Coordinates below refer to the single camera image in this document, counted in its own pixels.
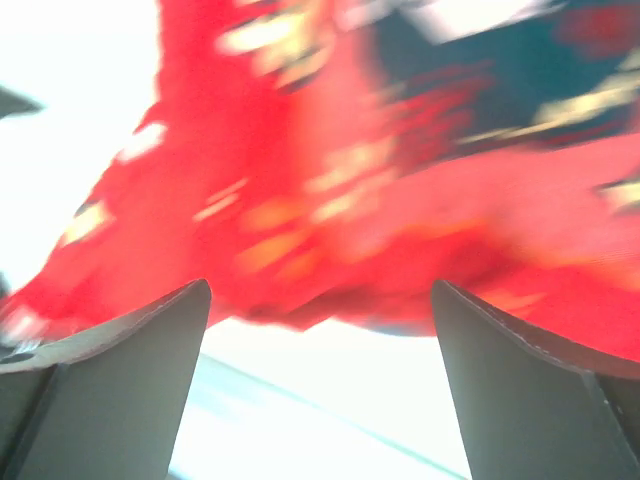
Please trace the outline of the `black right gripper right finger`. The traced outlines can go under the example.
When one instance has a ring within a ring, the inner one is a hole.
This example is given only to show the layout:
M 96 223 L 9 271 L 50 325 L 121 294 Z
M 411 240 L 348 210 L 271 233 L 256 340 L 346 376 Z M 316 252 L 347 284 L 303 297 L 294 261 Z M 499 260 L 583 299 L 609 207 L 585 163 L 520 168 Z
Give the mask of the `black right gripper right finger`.
M 638 479 L 638 363 L 448 282 L 433 285 L 431 303 L 473 478 Z

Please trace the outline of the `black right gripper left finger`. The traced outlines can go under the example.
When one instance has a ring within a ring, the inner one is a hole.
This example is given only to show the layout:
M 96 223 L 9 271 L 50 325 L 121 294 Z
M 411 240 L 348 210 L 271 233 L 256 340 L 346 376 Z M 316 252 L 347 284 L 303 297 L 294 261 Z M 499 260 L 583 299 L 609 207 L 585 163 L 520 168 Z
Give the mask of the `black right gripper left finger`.
M 210 302 L 197 281 L 65 339 L 2 347 L 2 478 L 166 478 Z

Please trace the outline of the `red patterned pillowcase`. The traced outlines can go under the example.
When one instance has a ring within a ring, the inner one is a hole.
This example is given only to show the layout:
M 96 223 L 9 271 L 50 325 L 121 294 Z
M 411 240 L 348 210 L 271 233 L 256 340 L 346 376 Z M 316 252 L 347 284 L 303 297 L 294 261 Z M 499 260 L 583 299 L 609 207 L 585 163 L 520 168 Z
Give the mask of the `red patterned pillowcase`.
M 211 323 L 431 336 L 446 280 L 639 357 L 635 1 L 162 1 L 157 98 L 8 345 L 192 281 Z

